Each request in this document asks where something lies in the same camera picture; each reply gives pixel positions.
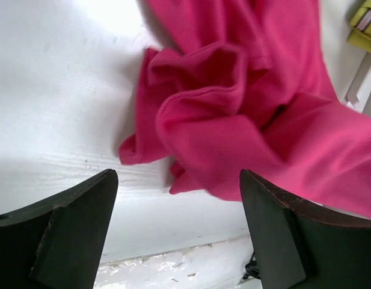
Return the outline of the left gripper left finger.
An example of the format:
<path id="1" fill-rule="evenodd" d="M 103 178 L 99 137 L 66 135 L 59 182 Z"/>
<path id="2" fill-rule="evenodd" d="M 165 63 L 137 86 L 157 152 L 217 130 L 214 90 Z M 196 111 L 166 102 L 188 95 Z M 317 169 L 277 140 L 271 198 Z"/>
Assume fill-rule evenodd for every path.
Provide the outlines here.
<path id="1" fill-rule="evenodd" d="M 117 172 L 0 215 L 0 288 L 93 288 L 118 189 Z"/>

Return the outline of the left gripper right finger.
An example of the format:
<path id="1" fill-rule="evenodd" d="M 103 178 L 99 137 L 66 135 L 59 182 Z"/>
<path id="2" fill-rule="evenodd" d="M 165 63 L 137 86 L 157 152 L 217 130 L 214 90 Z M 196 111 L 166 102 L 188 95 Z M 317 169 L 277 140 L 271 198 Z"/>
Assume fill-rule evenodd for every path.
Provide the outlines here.
<path id="1" fill-rule="evenodd" d="M 343 214 L 240 174 L 254 252 L 245 279 L 263 288 L 371 289 L 371 220 Z"/>

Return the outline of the pink trousers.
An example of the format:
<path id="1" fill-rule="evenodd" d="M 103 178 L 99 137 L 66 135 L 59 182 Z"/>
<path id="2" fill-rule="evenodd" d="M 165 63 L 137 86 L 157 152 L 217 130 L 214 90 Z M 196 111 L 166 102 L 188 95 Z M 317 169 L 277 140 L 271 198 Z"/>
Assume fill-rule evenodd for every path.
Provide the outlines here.
<path id="1" fill-rule="evenodd" d="M 146 50 L 125 165 L 175 158 L 170 193 L 241 199 L 248 169 L 371 218 L 371 118 L 337 99 L 317 1 L 148 1 L 176 44 Z"/>

